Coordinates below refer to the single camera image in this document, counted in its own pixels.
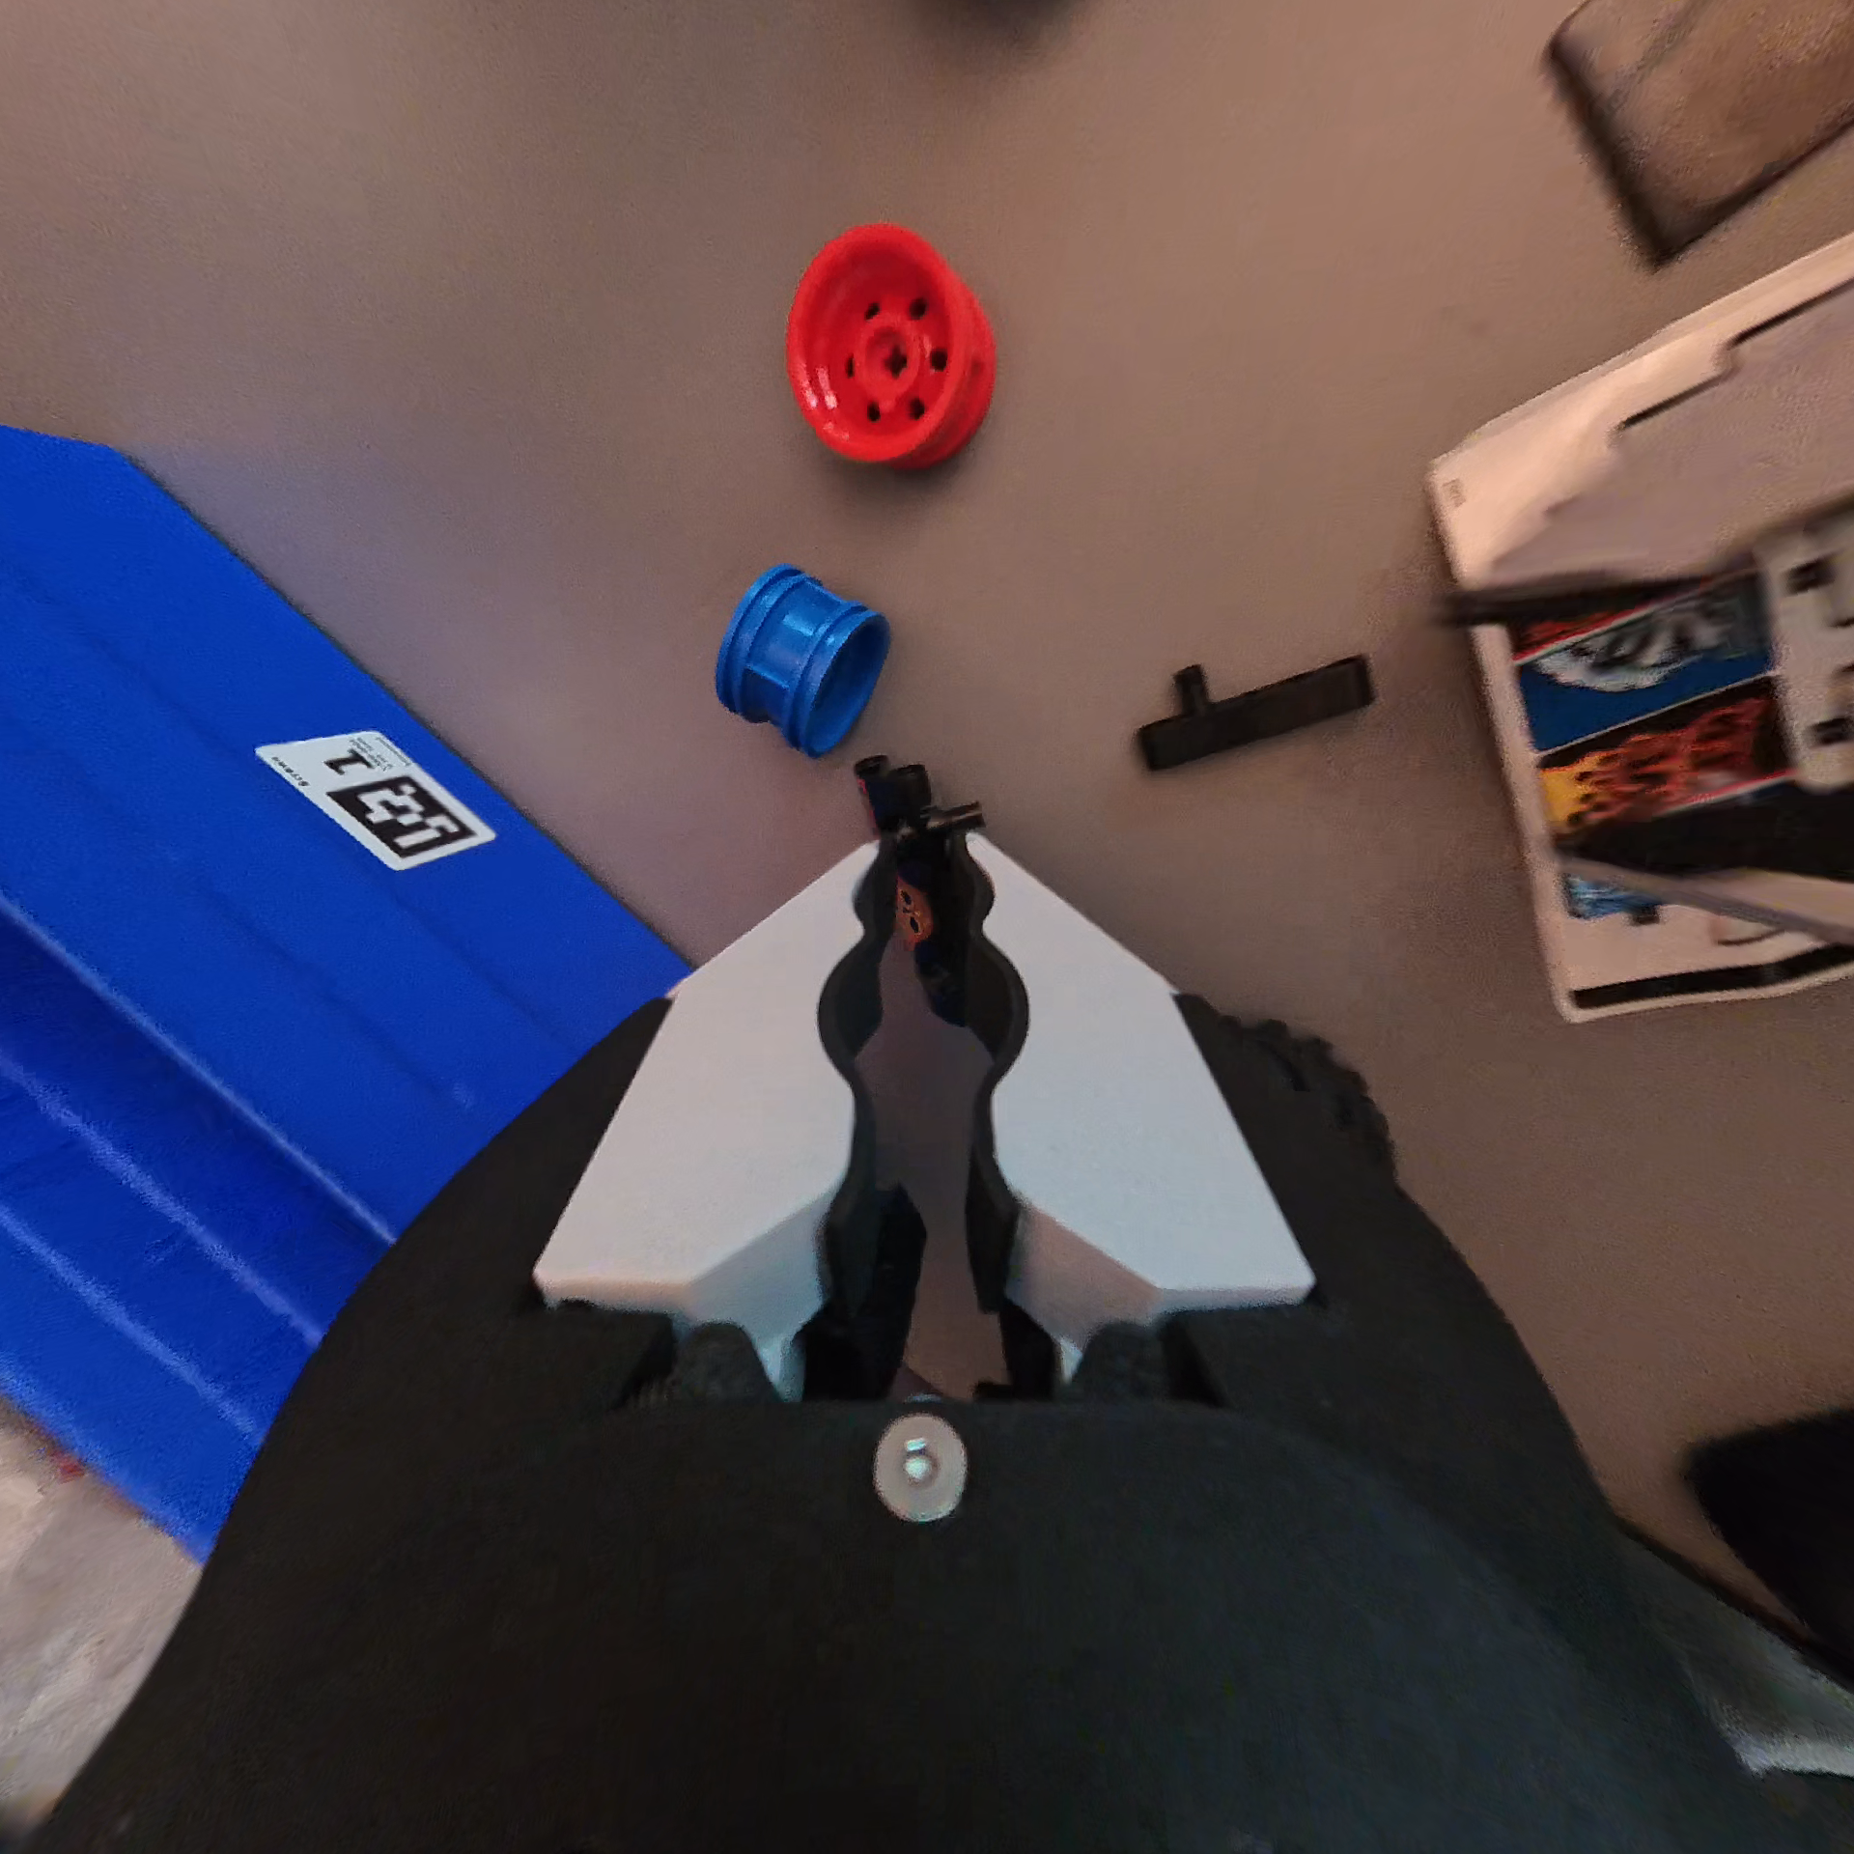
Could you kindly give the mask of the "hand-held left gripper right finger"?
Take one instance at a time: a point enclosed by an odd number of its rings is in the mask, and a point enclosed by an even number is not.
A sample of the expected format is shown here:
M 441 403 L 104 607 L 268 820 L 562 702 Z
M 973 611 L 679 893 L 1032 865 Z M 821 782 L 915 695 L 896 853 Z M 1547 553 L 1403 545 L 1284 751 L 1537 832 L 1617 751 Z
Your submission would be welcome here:
M 964 1256 L 1014 1393 L 1053 1393 L 1111 1327 L 1299 1308 L 1313 1269 L 1194 1031 L 1194 1003 L 993 841 L 948 853 Z

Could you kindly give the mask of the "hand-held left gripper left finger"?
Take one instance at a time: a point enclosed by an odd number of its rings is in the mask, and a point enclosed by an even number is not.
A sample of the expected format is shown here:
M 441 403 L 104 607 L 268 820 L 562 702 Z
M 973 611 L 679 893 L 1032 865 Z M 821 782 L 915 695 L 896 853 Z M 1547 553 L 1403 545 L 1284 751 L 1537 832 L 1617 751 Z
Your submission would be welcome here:
M 538 1259 L 549 1304 L 737 1327 L 781 1393 L 887 1393 L 924 1228 L 875 1164 L 896 857 L 864 846 L 698 967 Z

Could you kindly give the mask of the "flame-printed brick panel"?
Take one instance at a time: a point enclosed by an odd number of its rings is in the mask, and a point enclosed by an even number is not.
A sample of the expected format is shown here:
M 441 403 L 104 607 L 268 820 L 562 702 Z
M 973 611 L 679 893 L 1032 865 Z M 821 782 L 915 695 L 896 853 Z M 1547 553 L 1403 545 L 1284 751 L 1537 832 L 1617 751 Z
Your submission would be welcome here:
M 968 836 L 984 828 L 983 803 L 938 803 L 920 765 L 887 756 L 854 761 L 873 830 L 896 857 L 895 932 L 913 954 L 927 1005 L 949 1027 L 968 1028 L 978 878 L 961 861 Z

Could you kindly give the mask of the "grey desk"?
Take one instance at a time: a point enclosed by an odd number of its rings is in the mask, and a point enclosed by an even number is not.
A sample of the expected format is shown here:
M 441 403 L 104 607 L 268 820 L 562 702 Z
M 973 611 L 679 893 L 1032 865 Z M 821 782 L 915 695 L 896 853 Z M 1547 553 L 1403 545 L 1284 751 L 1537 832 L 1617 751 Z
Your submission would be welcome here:
M 695 959 L 862 836 L 712 695 L 807 566 L 924 757 L 1174 983 L 1329 1033 L 1612 1503 L 1851 1396 L 1851 983 L 1546 1003 L 1427 466 L 1851 232 L 1851 139 L 1650 266 L 1570 4 L 4 4 L 4 415 L 147 462 Z M 930 240 L 995 340 L 924 473 L 809 431 L 807 268 Z M 1174 709 L 1375 702 L 1151 773 Z

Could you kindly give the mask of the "black rubber tire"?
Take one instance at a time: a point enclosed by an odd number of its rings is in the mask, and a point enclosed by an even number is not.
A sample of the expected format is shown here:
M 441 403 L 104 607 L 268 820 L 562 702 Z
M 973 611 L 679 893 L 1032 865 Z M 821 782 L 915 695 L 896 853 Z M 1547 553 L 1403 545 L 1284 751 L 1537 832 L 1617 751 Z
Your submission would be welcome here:
M 1262 1180 L 1316 1174 L 1399 1184 L 1394 1131 L 1366 1079 L 1320 1035 L 1283 1021 L 1243 1021 L 1197 994 L 1174 1000 L 1197 1056 Z

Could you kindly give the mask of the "blue storage bin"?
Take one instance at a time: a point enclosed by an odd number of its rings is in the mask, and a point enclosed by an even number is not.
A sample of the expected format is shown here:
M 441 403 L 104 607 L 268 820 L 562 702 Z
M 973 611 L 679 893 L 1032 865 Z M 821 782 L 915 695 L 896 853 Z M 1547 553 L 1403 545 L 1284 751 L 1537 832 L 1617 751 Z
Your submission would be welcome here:
M 206 1561 L 361 1280 L 690 962 L 127 455 L 3 436 L 4 1400 Z

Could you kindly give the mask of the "blue wheel hub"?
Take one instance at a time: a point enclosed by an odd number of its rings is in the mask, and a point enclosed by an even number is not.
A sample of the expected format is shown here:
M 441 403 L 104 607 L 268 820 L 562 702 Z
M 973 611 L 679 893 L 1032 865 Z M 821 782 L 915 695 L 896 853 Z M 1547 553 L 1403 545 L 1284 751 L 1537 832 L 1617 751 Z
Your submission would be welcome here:
M 785 563 L 736 606 L 715 659 L 715 697 L 740 721 L 774 727 L 793 751 L 823 757 L 866 714 L 889 645 L 886 613 Z

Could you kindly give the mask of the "white sticker sheet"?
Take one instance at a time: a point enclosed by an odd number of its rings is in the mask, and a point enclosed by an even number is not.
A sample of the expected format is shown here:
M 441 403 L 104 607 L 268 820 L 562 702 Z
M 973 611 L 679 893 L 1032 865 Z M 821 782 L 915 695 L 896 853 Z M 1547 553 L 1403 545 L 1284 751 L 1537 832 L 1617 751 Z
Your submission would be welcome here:
M 1429 469 L 1576 1022 L 1851 975 L 1853 238 Z

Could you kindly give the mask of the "small red wheel hub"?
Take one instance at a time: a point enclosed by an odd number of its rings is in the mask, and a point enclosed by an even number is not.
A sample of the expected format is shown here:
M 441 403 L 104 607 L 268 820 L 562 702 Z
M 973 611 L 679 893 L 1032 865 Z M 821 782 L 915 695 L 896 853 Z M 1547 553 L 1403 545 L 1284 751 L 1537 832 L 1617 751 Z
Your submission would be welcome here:
M 980 299 L 898 223 L 823 245 L 798 286 L 785 368 L 833 455 L 893 473 L 938 469 L 983 429 L 999 351 Z

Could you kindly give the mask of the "black square plate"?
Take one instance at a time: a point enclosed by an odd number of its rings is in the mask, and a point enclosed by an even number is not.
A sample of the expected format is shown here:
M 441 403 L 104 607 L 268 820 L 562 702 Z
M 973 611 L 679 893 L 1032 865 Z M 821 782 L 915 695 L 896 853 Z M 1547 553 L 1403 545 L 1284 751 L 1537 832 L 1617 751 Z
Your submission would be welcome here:
M 1546 59 L 1653 263 L 1853 123 L 1851 2 L 1587 2 Z

